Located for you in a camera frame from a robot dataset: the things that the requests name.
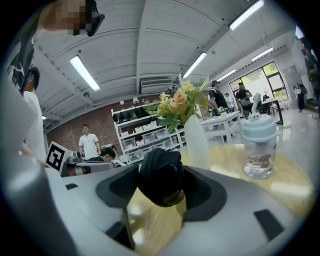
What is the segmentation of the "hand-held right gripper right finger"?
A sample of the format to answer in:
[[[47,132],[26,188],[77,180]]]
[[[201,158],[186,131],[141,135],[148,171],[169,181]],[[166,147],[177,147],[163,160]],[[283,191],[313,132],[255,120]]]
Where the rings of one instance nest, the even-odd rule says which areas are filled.
[[[309,213],[309,195],[189,166],[143,166],[138,187],[161,207],[186,201],[178,236],[163,256],[273,256]]]

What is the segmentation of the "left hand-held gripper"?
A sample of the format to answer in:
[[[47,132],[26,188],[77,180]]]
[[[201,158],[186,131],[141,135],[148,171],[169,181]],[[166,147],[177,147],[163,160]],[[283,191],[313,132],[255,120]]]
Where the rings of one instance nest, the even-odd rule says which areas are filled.
[[[55,142],[51,142],[49,146],[45,163],[49,168],[58,171],[62,178],[99,173],[114,168],[112,162],[104,160],[85,161],[79,152],[68,150]]]

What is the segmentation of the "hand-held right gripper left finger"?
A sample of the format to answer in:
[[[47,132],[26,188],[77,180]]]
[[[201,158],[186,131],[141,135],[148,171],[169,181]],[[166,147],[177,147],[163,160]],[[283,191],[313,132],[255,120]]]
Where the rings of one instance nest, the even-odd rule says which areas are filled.
[[[131,237],[122,223],[136,190],[136,166],[61,177],[19,154],[34,120],[17,89],[1,86],[1,193],[18,225],[48,256],[132,256],[116,241]]]

